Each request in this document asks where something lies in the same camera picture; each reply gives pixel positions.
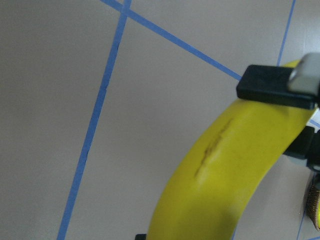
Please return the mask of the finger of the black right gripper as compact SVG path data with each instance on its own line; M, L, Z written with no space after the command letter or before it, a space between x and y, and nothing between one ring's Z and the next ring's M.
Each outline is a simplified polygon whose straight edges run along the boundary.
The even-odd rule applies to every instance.
M320 54L307 53L296 66L249 65L236 93L243 100L313 110L320 106Z
M320 171L320 131L315 132L306 126L283 153L292 162L309 168L313 172Z

